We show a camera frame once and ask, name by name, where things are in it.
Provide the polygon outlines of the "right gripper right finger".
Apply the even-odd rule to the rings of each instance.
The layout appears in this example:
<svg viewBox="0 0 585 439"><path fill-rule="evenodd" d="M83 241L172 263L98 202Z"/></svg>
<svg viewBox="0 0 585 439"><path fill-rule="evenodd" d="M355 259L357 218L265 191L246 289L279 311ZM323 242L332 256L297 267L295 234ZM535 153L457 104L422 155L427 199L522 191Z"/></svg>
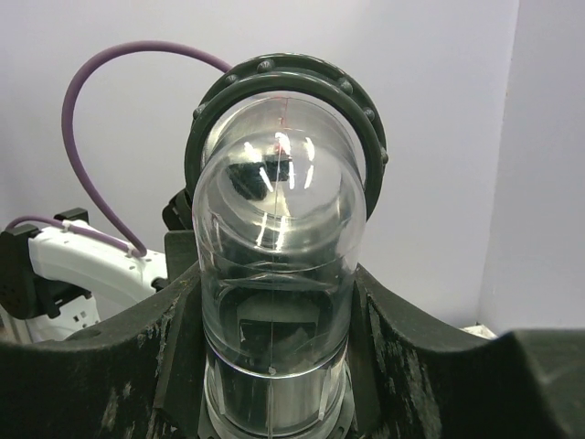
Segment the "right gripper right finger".
<svg viewBox="0 0 585 439"><path fill-rule="evenodd" d="M486 339L356 271L349 334L353 438L581 438L584 333Z"/></svg>

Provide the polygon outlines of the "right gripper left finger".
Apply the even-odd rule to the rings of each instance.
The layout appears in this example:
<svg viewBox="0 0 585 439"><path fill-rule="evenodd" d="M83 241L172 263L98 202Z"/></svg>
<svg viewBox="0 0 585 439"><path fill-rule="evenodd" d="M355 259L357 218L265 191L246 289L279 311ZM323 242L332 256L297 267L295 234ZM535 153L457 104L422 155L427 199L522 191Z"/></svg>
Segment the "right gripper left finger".
<svg viewBox="0 0 585 439"><path fill-rule="evenodd" d="M205 368L190 230L165 235L170 284L64 341L1 346L4 438L195 438Z"/></svg>

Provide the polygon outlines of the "clear plastic pipe fitting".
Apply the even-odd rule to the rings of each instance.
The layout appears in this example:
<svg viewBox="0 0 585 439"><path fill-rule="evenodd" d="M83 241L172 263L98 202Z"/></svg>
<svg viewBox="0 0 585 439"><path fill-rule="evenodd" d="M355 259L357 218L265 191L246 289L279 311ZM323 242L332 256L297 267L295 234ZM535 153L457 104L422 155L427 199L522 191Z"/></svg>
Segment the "clear plastic pipe fitting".
<svg viewBox="0 0 585 439"><path fill-rule="evenodd" d="M357 260L387 160L371 98L315 57L244 61L195 110L186 196L217 436L347 436Z"/></svg>

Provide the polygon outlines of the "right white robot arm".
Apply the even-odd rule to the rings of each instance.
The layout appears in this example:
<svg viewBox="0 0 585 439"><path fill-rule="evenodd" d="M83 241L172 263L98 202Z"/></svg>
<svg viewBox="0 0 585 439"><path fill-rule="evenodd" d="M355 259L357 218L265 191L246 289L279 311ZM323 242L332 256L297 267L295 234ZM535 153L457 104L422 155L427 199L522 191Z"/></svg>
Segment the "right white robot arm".
<svg viewBox="0 0 585 439"><path fill-rule="evenodd" d="M451 327L359 269L347 362L263 391L208 366L195 243L131 257L87 212L1 235L4 438L581 438L584 334Z"/></svg>

